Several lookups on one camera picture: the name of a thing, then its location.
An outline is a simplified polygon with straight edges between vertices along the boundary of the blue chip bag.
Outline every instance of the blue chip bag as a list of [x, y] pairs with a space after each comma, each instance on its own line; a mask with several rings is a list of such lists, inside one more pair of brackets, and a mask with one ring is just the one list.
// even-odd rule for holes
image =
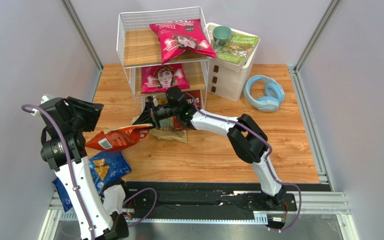
[[132, 167], [122, 152], [101, 151], [90, 159], [90, 172], [100, 195], [104, 185], [116, 182], [131, 173]]
[[65, 189], [64, 184], [61, 182], [61, 180], [57, 177], [55, 180], [52, 181], [54, 185], [56, 185], [57, 194], [59, 194], [60, 201], [62, 202], [63, 210], [65, 213], [69, 211], [69, 209], [72, 208], [71, 199], [69, 198], [68, 192]]

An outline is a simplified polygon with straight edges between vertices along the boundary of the orange bag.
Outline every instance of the orange bag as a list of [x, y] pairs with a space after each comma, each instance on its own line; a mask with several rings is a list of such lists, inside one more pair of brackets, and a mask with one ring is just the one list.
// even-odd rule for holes
[[152, 124], [149, 123], [106, 129], [94, 136], [85, 146], [103, 152], [120, 152], [146, 138], [151, 128]]

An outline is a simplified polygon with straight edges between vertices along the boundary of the blue headphones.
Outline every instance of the blue headphones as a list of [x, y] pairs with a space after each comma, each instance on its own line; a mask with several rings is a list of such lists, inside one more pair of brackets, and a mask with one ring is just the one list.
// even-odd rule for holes
[[[251, 96], [250, 88], [257, 81], [265, 82], [266, 86], [264, 87], [265, 96], [259, 97], [256, 100]], [[285, 98], [285, 92], [275, 79], [263, 75], [255, 75], [247, 81], [244, 87], [244, 96], [259, 111], [275, 112], [280, 109], [280, 104]]]

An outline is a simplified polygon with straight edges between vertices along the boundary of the gray wall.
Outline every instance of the gray wall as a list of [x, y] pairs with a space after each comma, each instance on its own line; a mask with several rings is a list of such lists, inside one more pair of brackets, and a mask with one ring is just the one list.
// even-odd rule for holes
[[301, 77], [360, 239], [384, 239], [384, 1], [343, 0]]
[[71, 0], [103, 64], [118, 64], [118, 14], [200, 6], [207, 23], [261, 37], [255, 64], [294, 65], [330, 0]]
[[97, 79], [59, 0], [0, 0], [0, 240], [36, 240], [54, 191], [44, 122], [21, 105], [44, 93], [91, 100]]

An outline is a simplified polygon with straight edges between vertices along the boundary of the teal mug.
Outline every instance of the teal mug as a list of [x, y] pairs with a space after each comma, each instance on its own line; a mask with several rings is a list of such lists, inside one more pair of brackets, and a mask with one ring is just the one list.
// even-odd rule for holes
[[227, 26], [217, 26], [212, 31], [214, 46], [223, 46], [232, 36], [232, 30]]

